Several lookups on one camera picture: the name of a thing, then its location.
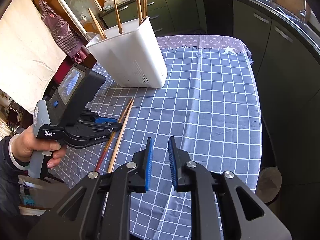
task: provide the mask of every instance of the table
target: table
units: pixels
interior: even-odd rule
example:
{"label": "table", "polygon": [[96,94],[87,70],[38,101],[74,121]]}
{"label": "table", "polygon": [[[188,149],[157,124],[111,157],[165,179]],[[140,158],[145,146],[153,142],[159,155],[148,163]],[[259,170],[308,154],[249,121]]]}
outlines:
{"label": "table", "polygon": [[[118,118],[134,97],[115,169],[131,161],[152,137],[154,155],[150,190],[132,194],[130,231],[141,239],[187,239],[191,233],[190,193],[173,190],[168,138],[210,171],[233,171],[253,191],[261,161],[261,112],[251,69],[251,54],[227,36],[184,35],[158,38],[168,76],[161,89],[122,88],[107,77],[88,106]],[[105,173],[115,141],[100,173]],[[57,173],[73,187],[94,170],[106,143],[68,149]]]}

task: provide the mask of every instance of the sink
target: sink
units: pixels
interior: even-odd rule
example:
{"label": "sink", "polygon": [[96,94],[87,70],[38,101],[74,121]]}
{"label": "sink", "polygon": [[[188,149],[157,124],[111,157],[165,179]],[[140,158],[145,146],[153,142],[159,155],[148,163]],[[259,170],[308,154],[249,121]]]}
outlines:
{"label": "sink", "polygon": [[292,24],[296,25],[301,32],[303,32],[306,36],[308,36],[318,47],[320,50],[320,38],[319,36],[306,24],[302,23],[301,20],[294,15],[292,12],[288,11],[287,9],[283,8],[282,6],[278,5],[275,2],[270,2],[269,0],[255,0],[260,3],[271,7],[273,10],[280,12],[284,15]]}
{"label": "sink", "polygon": [[297,25],[300,29],[302,29],[320,48],[319,36],[308,25],[292,17],[289,17],[289,20],[292,21],[295,25]]}
{"label": "sink", "polygon": [[279,4],[277,4],[275,2],[270,2],[269,0],[255,0],[255,1],[258,1],[258,2],[263,3],[265,5],[268,5],[269,7],[284,14],[285,16],[290,16],[292,18],[299,20],[299,18],[297,16],[295,16],[292,12],[288,11],[286,8],[283,8],[282,6],[280,6]]}

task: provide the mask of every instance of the metal screw cap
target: metal screw cap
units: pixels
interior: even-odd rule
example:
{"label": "metal screw cap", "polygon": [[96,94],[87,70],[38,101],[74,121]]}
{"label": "metal screw cap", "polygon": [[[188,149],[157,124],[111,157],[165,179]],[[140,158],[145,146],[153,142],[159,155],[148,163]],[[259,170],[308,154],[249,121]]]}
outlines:
{"label": "metal screw cap", "polygon": [[196,162],[193,162],[193,161],[189,161],[187,162],[187,166],[189,168],[195,168],[197,166],[197,163]]}
{"label": "metal screw cap", "polygon": [[126,166],[128,169],[134,169],[135,167],[137,167],[136,163],[134,163],[134,162],[129,162],[129,163],[127,163]]}
{"label": "metal screw cap", "polygon": [[90,179],[95,179],[98,177],[98,173],[96,171],[91,171],[88,175]]}
{"label": "metal screw cap", "polygon": [[228,178],[228,179],[232,179],[235,175],[233,174],[232,171],[226,171],[226,172],[224,173],[224,176],[225,176],[226,178]]}

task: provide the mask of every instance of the cabinet handle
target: cabinet handle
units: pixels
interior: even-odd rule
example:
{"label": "cabinet handle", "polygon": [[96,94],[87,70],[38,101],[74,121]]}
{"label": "cabinet handle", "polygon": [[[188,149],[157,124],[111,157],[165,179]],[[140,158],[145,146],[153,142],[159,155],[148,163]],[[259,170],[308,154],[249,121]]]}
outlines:
{"label": "cabinet handle", "polygon": [[282,37],[284,37],[286,40],[290,41],[291,43],[293,42],[293,39],[291,39],[289,36],[284,34],[280,29],[275,27],[276,32],[278,32]]}
{"label": "cabinet handle", "polygon": [[150,20],[157,19],[158,17],[159,17],[159,15],[151,17]]}
{"label": "cabinet handle", "polygon": [[120,11],[122,11],[122,10],[124,10],[124,9],[127,9],[127,7],[128,7],[128,6],[119,9],[118,12],[120,12]]}
{"label": "cabinet handle", "polygon": [[159,32],[159,31],[162,31],[163,30],[163,28],[161,28],[161,29],[157,29],[157,30],[154,30],[153,32]]}
{"label": "cabinet handle", "polygon": [[258,18],[259,20],[261,20],[261,21],[265,22],[265,23],[269,23],[269,21],[268,21],[268,20],[266,20],[266,19],[264,19],[264,18],[260,17],[258,14],[253,13],[253,16],[254,16],[254,17],[256,17],[256,18]]}

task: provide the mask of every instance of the white bracelet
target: white bracelet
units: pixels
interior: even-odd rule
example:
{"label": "white bracelet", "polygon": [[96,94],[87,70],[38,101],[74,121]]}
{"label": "white bracelet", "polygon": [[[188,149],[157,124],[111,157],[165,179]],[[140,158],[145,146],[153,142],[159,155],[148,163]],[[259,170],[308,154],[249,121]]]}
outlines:
{"label": "white bracelet", "polygon": [[9,141],[9,155],[10,155],[10,159],[11,159],[12,163],[14,164],[14,166],[16,166],[19,170],[26,171],[29,169],[30,164],[28,164],[27,166],[21,166],[19,163],[17,163],[16,159],[14,158],[14,156],[12,154],[12,150],[11,150],[11,146],[12,146],[13,141],[15,139],[17,139],[18,137],[19,137],[19,134],[16,134],[11,137],[11,139]]}

